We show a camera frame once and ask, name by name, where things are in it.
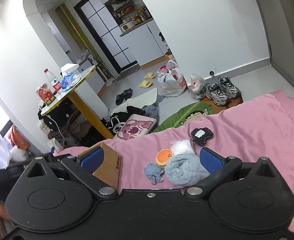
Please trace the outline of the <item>grey fluffy plush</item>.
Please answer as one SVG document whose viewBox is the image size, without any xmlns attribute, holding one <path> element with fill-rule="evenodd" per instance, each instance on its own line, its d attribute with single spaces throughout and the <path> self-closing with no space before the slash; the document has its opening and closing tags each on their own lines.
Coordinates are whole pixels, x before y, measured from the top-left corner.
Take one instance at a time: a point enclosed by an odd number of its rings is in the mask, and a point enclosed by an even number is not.
<svg viewBox="0 0 294 240">
<path fill-rule="evenodd" d="M 178 188 L 193 186 L 210 175 L 193 153 L 173 155 L 164 170 L 167 180 Z"/>
</svg>

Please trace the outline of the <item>brown cardboard box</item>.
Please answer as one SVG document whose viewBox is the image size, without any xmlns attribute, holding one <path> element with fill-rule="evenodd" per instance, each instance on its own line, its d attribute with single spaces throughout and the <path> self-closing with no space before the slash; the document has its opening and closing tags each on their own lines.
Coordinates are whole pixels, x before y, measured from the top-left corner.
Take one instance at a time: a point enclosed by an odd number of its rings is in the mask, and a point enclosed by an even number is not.
<svg viewBox="0 0 294 240">
<path fill-rule="evenodd" d="M 92 173 L 95 177 L 106 183 L 107 185 L 118 189 L 118 181 L 120 174 L 121 158 L 119 154 L 106 145 L 104 142 L 99 142 L 97 145 L 90 147 L 84 152 L 77 155 L 77 163 L 79 163 L 79 157 L 87 152 L 90 152 L 95 147 L 101 147 L 104 150 L 104 161 L 99 168 Z"/>
</svg>

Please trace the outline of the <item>black patch white label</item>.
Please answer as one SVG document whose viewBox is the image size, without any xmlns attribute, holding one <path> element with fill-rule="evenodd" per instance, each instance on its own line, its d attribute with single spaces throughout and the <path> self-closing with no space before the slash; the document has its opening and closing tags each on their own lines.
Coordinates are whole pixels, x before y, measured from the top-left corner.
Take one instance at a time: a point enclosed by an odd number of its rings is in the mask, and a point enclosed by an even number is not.
<svg viewBox="0 0 294 240">
<path fill-rule="evenodd" d="M 192 130 L 190 138 L 192 142 L 195 142 L 199 146 L 204 146 L 207 140 L 213 137 L 213 132 L 207 128 L 196 128 Z"/>
</svg>

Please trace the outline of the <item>clear bag white filling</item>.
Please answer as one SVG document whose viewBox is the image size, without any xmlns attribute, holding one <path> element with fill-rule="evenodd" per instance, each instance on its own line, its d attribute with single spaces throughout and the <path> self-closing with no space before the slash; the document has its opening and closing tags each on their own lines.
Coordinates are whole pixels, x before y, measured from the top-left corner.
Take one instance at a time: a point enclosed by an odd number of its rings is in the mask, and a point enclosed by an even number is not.
<svg viewBox="0 0 294 240">
<path fill-rule="evenodd" d="M 194 149 L 189 139 L 184 139 L 174 142 L 170 147 L 173 155 L 179 154 L 194 154 Z"/>
</svg>

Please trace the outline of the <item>black clothes pile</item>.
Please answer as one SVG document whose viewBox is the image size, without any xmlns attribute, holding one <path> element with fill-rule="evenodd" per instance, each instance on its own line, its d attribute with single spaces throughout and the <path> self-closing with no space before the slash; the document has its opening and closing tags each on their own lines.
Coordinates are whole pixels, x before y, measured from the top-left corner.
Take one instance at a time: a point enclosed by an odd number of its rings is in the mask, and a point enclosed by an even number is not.
<svg viewBox="0 0 294 240">
<path fill-rule="evenodd" d="M 133 114 L 146 116 L 146 111 L 143 109 L 133 106 L 127 106 L 126 109 L 126 112 L 117 112 L 100 120 L 113 135 L 116 135 L 121 130 Z"/>
</svg>

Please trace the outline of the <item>plush hamburger toy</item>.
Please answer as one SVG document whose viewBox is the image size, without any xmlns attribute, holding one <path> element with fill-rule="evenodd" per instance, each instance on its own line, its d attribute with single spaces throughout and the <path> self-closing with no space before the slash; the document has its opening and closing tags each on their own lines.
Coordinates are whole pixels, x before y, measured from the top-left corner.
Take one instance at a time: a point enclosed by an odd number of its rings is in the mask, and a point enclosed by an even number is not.
<svg viewBox="0 0 294 240">
<path fill-rule="evenodd" d="M 172 157 L 172 151 L 170 149 L 163 149 L 156 155 L 156 165 L 164 168 L 167 165 L 168 160 Z"/>
</svg>

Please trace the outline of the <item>green leaf floor mat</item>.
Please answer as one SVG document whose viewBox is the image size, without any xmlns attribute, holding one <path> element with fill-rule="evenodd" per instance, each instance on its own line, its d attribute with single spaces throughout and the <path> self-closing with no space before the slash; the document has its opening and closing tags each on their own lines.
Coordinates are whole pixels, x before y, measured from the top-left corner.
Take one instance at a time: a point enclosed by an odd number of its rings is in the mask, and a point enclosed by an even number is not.
<svg viewBox="0 0 294 240">
<path fill-rule="evenodd" d="M 214 109 L 208 103 L 199 101 L 192 103 L 181 108 L 178 112 L 169 116 L 164 120 L 153 132 L 161 132 L 168 128 L 178 128 L 185 124 L 186 121 L 190 121 L 193 117 L 200 115 L 200 117 L 205 117 L 214 114 Z"/>
</svg>

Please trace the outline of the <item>pink bear cushion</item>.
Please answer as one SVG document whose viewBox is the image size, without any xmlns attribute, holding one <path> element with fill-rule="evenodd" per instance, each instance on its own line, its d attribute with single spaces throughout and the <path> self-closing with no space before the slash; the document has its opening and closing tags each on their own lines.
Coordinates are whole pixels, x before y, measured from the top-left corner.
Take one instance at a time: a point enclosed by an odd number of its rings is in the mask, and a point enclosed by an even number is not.
<svg viewBox="0 0 294 240">
<path fill-rule="evenodd" d="M 157 120 L 148 116 L 133 114 L 114 136 L 114 140 L 130 140 L 148 134 Z"/>
</svg>

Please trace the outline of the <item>denim patch coaster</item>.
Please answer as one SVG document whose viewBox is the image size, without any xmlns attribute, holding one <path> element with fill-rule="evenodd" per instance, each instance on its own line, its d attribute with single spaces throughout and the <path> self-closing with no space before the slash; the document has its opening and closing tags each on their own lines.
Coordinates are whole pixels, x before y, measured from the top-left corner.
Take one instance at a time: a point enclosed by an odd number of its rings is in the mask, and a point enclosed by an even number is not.
<svg viewBox="0 0 294 240">
<path fill-rule="evenodd" d="M 149 163 L 143 170 L 144 175 L 148 178 L 152 185 L 156 185 L 157 183 L 161 183 L 164 181 L 162 177 L 164 174 L 164 169 L 159 167 L 154 163 Z"/>
</svg>

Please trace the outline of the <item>left grey sneaker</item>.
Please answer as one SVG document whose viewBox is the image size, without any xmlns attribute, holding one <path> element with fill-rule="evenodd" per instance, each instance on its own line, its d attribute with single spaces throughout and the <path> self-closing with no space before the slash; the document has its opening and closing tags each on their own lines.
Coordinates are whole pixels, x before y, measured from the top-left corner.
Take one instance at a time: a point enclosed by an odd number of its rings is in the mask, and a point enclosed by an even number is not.
<svg viewBox="0 0 294 240">
<path fill-rule="evenodd" d="M 218 83 L 207 84 L 205 86 L 205 94 L 209 100 L 212 100 L 217 106 L 227 105 L 230 101 L 229 96 L 224 92 Z"/>
</svg>

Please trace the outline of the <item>grey sneaker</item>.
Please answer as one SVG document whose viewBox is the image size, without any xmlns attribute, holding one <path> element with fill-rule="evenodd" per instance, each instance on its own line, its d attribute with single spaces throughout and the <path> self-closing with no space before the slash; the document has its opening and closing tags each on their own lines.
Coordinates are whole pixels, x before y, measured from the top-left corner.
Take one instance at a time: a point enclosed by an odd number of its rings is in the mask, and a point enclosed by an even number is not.
<svg viewBox="0 0 294 240">
<path fill-rule="evenodd" d="M 220 88 L 231 98 L 236 98 L 241 95 L 240 90 L 232 83 L 227 76 L 218 77 L 218 84 Z"/>
<path fill-rule="evenodd" d="M 218 83 L 207 84 L 205 86 L 205 94 L 209 100 L 212 100 L 217 106 L 227 105 L 230 101 L 229 96 L 224 92 Z"/>
</svg>

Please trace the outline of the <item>black slipper left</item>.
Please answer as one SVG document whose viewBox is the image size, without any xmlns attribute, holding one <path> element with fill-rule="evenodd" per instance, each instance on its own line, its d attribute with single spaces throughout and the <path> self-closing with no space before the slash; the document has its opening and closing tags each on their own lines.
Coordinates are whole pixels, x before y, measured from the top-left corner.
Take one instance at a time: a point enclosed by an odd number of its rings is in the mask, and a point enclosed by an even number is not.
<svg viewBox="0 0 294 240">
<path fill-rule="evenodd" d="M 116 96 L 116 105 L 119 106 L 121 103 L 123 103 L 123 100 L 124 100 L 124 94 L 123 93 L 118 94 Z"/>
</svg>

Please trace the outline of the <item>black slipper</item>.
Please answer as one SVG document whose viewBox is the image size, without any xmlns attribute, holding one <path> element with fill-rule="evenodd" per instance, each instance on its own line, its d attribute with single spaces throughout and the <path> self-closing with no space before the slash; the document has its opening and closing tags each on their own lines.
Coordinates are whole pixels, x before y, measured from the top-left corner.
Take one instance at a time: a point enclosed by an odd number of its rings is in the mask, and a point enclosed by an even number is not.
<svg viewBox="0 0 294 240">
<path fill-rule="evenodd" d="M 131 88 L 124 90 L 123 91 L 124 100 L 128 100 L 129 98 L 131 98 L 132 94 L 133 94 L 133 90 Z"/>
<path fill-rule="evenodd" d="M 116 96 L 116 105 L 119 106 L 121 103 L 123 103 L 123 100 L 124 100 L 124 94 L 123 93 L 118 94 Z"/>
</svg>

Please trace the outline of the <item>pink bed sheet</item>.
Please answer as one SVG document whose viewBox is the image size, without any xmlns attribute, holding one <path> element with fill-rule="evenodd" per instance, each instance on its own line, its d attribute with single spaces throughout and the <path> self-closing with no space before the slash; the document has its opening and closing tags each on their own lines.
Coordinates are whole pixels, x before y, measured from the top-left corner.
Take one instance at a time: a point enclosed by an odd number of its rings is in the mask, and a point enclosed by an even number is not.
<svg viewBox="0 0 294 240">
<path fill-rule="evenodd" d="M 203 127 L 213 132 L 206 146 L 223 157 L 234 155 L 244 162 L 268 157 L 294 194 L 294 100 L 282 91 L 261 95 L 178 128 L 127 141 L 107 139 L 105 144 L 122 160 L 118 188 L 152 189 L 143 174 L 144 167 L 155 161 L 160 150 L 188 139 L 193 129 Z M 294 232 L 294 218 L 289 228 Z"/>
</svg>

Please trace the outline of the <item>right grey sneaker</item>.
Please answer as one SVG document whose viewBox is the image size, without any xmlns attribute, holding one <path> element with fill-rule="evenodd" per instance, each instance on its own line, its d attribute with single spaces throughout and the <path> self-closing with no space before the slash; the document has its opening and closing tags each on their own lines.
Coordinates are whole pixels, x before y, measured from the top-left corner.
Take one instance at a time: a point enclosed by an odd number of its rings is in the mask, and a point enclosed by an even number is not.
<svg viewBox="0 0 294 240">
<path fill-rule="evenodd" d="M 241 95 L 240 90 L 232 83 L 227 76 L 218 77 L 218 84 L 220 88 L 231 98 L 236 98 Z"/>
</svg>

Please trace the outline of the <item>small clear plastic bag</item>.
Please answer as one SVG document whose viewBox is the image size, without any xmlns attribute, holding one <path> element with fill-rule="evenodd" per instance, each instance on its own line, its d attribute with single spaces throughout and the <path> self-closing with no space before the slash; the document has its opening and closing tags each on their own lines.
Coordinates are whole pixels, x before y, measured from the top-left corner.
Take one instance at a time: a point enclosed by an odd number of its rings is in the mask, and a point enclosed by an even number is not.
<svg viewBox="0 0 294 240">
<path fill-rule="evenodd" d="M 206 96 L 206 81 L 202 77 L 193 73 L 190 77 L 188 90 L 192 99 L 201 100 Z"/>
</svg>

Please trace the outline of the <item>dark blue fluffy rug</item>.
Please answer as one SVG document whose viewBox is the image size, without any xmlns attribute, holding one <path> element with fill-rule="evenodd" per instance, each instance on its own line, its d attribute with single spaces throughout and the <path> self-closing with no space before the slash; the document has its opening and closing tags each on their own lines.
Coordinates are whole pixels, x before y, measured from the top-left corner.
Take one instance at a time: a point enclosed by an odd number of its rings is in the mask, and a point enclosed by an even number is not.
<svg viewBox="0 0 294 240">
<path fill-rule="evenodd" d="M 158 95 L 156 101 L 148 106 L 144 106 L 142 110 L 145 112 L 145 116 L 154 118 L 156 122 L 159 122 L 159 104 L 164 100 L 164 96 Z"/>
</svg>

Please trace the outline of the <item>black slipper right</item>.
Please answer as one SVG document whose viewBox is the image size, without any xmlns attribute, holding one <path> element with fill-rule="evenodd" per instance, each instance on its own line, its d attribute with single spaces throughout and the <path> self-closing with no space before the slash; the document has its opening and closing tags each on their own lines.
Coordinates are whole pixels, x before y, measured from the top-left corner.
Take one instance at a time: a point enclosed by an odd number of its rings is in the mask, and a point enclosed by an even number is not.
<svg viewBox="0 0 294 240">
<path fill-rule="evenodd" d="M 132 94 L 133 94 L 133 90 L 131 88 L 124 90 L 123 91 L 124 100 L 128 100 L 129 98 L 131 98 Z"/>
</svg>

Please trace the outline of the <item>red snack package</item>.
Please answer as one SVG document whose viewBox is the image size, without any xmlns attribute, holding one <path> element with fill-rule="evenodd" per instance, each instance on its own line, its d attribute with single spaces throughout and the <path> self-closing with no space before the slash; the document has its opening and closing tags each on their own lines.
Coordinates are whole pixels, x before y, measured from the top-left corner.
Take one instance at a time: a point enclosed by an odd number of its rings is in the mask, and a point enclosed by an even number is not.
<svg viewBox="0 0 294 240">
<path fill-rule="evenodd" d="M 43 105 L 50 105 L 54 102 L 56 99 L 56 96 L 51 91 L 49 85 L 47 83 L 42 84 L 37 90 L 36 90 L 36 96 L 38 99 L 38 104 L 40 106 Z"/>
</svg>

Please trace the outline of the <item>white fan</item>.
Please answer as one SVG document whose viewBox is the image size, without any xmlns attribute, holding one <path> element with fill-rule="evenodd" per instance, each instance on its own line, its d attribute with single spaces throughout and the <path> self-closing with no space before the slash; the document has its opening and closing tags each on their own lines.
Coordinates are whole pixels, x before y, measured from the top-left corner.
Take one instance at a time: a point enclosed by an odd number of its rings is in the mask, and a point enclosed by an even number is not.
<svg viewBox="0 0 294 240">
<path fill-rule="evenodd" d="M 104 62 L 97 57 L 97 55 L 95 55 L 95 53 L 88 49 L 84 49 L 81 53 L 80 59 L 80 66 L 88 61 L 92 66 L 96 67 L 99 77 L 102 78 L 106 86 L 110 86 L 112 84 L 114 81 L 114 75 L 107 68 L 106 64 L 104 64 Z"/>
</svg>

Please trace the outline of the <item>red cap water bottle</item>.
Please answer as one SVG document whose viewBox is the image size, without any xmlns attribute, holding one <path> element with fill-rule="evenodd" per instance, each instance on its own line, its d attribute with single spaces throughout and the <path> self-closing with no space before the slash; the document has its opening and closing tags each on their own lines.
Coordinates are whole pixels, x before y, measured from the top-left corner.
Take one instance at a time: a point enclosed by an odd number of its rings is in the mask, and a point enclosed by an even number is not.
<svg viewBox="0 0 294 240">
<path fill-rule="evenodd" d="M 47 68 L 44 70 L 46 78 L 49 82 L 49 88 L 54 94 L 61 94 L 62 92 L 62 85 L 59 79 Z"/>
</svg>

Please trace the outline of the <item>blue plastic packets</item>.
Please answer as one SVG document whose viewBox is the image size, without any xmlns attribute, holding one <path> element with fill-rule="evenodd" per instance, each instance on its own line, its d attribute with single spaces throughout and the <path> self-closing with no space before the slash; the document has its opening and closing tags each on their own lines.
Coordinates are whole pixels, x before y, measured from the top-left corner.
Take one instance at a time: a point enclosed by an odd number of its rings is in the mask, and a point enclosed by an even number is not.
<svg viewBox="0 0 294 240">
<path fill-rule="evenodd" d="M 61 82 L 63 91 L 72 89 L 79 81 L 80 74 L 75 72 L 64 72 L 63 79 Z"/>
</svg>

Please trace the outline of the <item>large white plastic bag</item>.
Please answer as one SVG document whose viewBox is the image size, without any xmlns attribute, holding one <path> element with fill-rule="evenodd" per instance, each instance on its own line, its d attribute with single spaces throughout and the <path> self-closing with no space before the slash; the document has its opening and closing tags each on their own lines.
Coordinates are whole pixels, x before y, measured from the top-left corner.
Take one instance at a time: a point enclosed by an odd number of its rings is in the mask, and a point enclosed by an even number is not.
<svg viewBox="0 0 294 240">
<path fill-rule="evenodd" d="M 169 60 L 156 73 L 157 81 L 162 87 L 162 95 L 166 98 L 178 97 L 187 88 L 187 82 L 175 61 Z"/>
</svg>

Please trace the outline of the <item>yellow round table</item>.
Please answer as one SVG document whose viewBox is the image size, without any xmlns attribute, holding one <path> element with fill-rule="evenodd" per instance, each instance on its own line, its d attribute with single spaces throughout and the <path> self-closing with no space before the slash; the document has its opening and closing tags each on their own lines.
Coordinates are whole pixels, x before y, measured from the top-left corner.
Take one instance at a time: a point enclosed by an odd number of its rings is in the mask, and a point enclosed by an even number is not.
<svg viewBox="0 0 294 240">
<path fill-rule="evenodd" d="M 54 108 L 58 107 L 63 100 L 68 98 L 81 114 L 95 127 L 95 129 L 105 138 L 112 139 L 112 133 L 100 121 L 100 118 L 107 116 L 108 108 L 98 97 L 97 93 L 88 85 L 89 92 L 81 88 L 82 84 L 95 72 L 96 66 L 91 66 L 80 72 L 80 80 L 67 91 L 57 94 L 56 99 L 41 110 L 41 116 L 48 115 Z"/>
</svg>

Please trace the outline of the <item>yellow slipper near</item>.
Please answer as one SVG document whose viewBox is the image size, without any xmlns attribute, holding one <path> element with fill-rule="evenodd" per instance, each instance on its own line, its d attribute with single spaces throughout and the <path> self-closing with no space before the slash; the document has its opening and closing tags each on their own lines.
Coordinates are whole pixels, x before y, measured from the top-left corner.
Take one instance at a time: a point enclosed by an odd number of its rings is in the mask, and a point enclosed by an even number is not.
<svg viewBox="0 0 294 240">
<path fill-rule="evenodd" d="M 152 85 L 152 81 L 144 80 L 139 84 L 139 88 L 149 88 Z"/>
</svg>

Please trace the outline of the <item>yellow slipper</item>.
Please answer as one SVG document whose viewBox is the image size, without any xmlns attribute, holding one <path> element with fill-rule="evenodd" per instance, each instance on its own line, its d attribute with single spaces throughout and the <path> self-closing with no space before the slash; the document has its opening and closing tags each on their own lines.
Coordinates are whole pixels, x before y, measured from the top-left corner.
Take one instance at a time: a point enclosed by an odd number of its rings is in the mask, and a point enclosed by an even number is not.
<svg viewBox="0 0 294 240">
<path fill-rule="evenodd" d="M 139 84 L 139 88 L 149 88 L 152 85 L 152 81 L 144 80 Z"/>
<path fill-rule="evenodd" d="M 146 74 L 146 75 L 144 76 L 144 79 L 154 79 L 155 76 L 156 76 L 155 73 L 149 72 L 148 74 Z"/>
</svg>

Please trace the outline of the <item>yellow slipper far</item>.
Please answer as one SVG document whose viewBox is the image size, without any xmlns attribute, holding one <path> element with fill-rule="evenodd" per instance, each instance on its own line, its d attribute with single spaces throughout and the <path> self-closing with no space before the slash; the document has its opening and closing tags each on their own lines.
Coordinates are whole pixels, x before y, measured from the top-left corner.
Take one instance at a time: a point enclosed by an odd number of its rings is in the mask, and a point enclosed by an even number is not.
<svg viewBox="0 0 294 240">
<path fill-rule="evenodd" d="M 146 74 L 146 75 L 144 76 L 144 79 L 154 79 L 155 76 L 156 76 L 155 73 L 149 72 L 148 74 Z"/>
</svg>

